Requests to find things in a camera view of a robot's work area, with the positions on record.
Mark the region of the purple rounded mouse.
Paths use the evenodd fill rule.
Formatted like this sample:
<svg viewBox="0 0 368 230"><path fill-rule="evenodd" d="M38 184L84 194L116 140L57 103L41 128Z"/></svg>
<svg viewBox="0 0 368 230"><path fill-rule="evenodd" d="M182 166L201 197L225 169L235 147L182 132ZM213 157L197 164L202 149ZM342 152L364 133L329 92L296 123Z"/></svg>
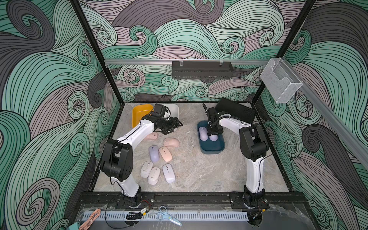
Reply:
<svg viewBox="0 0 368 230"><path fill-rule="evenodd" d="M218 140L218 135L209 135L209 139L211 141L217 141Z"/></svg>
<svg viewBox="0 0 368 230"><path fill-rule="evenodd" d="M199 133L199 138L201 141L207 141L209 139L208 131L206 127L199 127L198 133Z"/></svg>

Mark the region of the dark teal storage box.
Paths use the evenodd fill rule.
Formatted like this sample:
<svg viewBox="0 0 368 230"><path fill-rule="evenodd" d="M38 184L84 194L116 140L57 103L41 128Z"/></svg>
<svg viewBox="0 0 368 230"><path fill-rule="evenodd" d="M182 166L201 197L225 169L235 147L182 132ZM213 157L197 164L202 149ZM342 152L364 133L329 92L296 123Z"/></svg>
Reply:
<svg viewBox="0 0 368 230"><path fill-rule="evenodd" d="M206 127L207 128L207 121L200 121L197 124L197 133L199 127ZM199 145L200 149L203 154L219 154L225 149L225 141L222 134L218 135L217 141L211 141L208 139L207 141L201 141L199 138Z"/></svg>

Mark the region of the purple slim mouse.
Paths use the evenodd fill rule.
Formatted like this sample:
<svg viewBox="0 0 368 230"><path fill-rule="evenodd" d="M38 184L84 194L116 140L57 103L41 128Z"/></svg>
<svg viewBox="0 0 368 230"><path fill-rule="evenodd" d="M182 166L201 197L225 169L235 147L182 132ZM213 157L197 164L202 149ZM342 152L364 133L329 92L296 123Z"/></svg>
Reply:
<svg viewBox="0 0 368 230"><path fill-rule="evenodd" d="M149 156L150 156L150 160L153 163L156 163L160 160L159 148L157 145L153 145L149 147Z"/></svg>

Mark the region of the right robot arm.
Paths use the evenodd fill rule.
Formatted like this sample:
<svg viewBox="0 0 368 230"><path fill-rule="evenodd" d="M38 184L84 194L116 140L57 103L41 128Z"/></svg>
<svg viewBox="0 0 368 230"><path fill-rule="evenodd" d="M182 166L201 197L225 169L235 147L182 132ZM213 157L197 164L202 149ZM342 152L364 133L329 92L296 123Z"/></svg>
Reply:
<svg viewBox="0 0 368 230"><path fill-rule="evenodd" d="M247 159L244 200L247 205L255 206L265 198L263 167L269 150L264 130L259 122L255 122L256 111L227 99L211 108L202 105L208 119L209 137L223 134L224 128L238 135L240 151Z"/></svg>

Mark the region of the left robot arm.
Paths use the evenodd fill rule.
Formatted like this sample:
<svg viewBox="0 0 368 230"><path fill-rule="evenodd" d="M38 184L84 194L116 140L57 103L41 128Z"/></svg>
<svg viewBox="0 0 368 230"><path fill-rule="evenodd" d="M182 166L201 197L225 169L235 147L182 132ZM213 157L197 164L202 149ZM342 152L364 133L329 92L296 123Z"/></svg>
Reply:
<svg viewBox="0 0 368 230"><path fill-rule="evenodd" d="M168 107L156 104L131 131L117 140L109 139L104 146L100 170L110 178L112 185L119 186L122 196L131 206L138 206L141 202L141 187L131 174L133 151L157 129L167 135L183 125L177 117L167 116L169 113Z"/></svg>

